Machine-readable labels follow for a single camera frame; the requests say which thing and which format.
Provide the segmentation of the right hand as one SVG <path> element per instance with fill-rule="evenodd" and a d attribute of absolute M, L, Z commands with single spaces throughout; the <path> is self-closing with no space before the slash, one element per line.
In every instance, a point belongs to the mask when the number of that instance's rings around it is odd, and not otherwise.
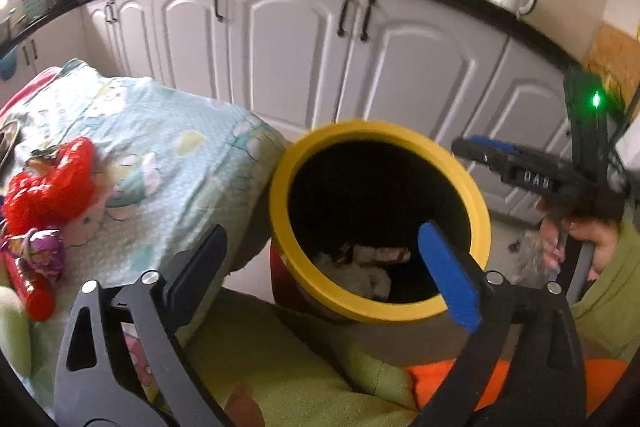
<path fill-rule="evenodd" d="M 596 281 L 612 260 L 620 241 L 620 226 L 616 222 L 605 222 L 594 218 L 565 218 L 561 221 L 551 217 L 551 207 L 539 199 L 537 209 L 544 214 L 539 228 L 542 245 L 542 262 L 549 269 L 559 269 L 565 261 L 565 247 L 561 236 L 566 234 L 576 241 L 594 245 L 587 282 Z"/>

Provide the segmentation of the left hand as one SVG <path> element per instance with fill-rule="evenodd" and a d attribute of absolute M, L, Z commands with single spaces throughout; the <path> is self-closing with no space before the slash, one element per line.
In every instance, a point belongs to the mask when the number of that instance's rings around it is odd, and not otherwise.
<path fill-rule="evenodd" d="M 250 387 L 240 384 L 224 405 L 224 413 L 236 427 L 264 427 L 262 410 L 252 397 Z"/>

